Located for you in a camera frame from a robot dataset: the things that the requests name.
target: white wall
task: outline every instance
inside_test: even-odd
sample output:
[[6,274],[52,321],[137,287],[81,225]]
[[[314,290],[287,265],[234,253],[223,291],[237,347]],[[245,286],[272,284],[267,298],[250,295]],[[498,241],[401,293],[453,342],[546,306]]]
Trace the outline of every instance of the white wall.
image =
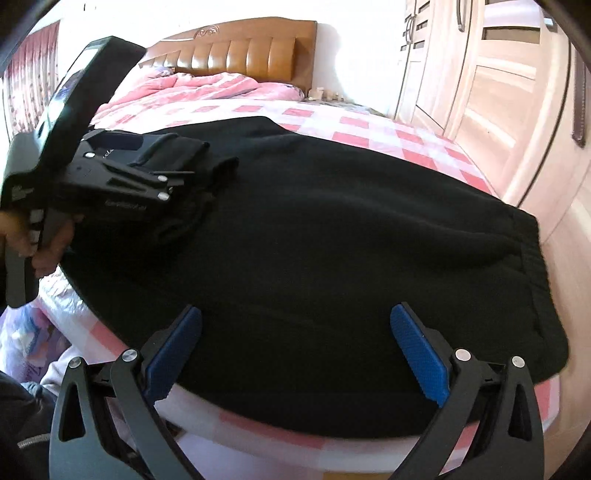
[[398,97],[392,85],[404,0],[61,0],[54,10],[60,74],[88,42],[107,35],[148,47],[196,27],[278,16],[319,23],[313,86],[384,113]]

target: pillow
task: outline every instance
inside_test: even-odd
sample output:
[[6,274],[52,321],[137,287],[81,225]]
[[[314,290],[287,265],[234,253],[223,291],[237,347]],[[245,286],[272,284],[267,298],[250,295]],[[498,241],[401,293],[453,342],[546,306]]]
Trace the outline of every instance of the pillow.
[[123,82],[119,85],[110,102],[117,100],[130,91],[134,90],[138,85],[148,80],[169,77],[174,74],[174,68],[172,67],[139,67],[135,66],[123,79]]

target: silver screw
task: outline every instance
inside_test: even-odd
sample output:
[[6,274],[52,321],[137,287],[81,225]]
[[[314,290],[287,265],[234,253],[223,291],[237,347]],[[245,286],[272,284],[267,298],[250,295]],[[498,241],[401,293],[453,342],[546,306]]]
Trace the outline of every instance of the silver screw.
[[79,356],[75,356],[72,360],[68,362],[68,367],[70,368],[78,368],[82,363],[82,358]]
[[470,358],[472,358],[472,355],[470,355],[470,352],[468,350],[459,348],[458,350],[456,350],[456,358],[458,360],[461,360],[462,362],[467,362]]
[[517,368],[525,367],[525,360],[523,360],[520,356],[514,356],[511,359],[511,362],[513,362],[513,365],[515,365]]
[[121,358],[123,358],[124,362],[133,362],[137,357],[138,352],[133,350],[132,348],[126,350],[125,352],[123,352],[123,355],[121,355]]

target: pink checkered bed sheet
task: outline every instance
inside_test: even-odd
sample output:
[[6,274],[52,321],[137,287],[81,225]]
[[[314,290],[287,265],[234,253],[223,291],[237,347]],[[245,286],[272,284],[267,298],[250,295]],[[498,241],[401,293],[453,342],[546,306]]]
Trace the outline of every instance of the pink checkered bed sheet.
[[[178,102],[149,108],[132,103],[124,111],[103,116],[96,126],[145,133],[175,125],[259,115],[299,134],[403,158],[493,194],[482,173],[453,142],[386,118],[331,106],[249,99]],[[59,268],[41,281],[36,302],[87,361],[110,361],[126,348],[84,304]],[[558,415],[559,389],[558,376],[536,386],[545,428]],[[222,410],[178,385],[166,400],[157,403],[157,410],[188,432],[221,445],[327,471],[391,472],[417,441],[416,437],[342,440],[289,432]],[[474,433],[475,426],[465,428],[447,468],[462,461]]]
[[327,105],[250,99],[164,104],[156,101],[142,104],[131,102],[107,114],[102,112],[97,116],[95,126],[146,133],[177,125],[241,116],[266,116],[293,132],[402,158],[494,194],[482,172],[458,145],[447,138],[392,122],[388,118],[348,112]]

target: blue gripper pad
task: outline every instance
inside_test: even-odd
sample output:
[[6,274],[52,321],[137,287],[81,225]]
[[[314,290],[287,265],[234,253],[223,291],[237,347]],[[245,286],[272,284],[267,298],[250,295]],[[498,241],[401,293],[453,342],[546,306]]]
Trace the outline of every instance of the blue gripper pad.
[[449,396],[449,372],[445,364],[402,305],[392,309],[390,328],[423,394],[441,408]]
[[201,337],[203,319],[195,307],[186,309],[176,328],[154,355],[144,372],[144,398],[151,405],[168,396],[189,355]]

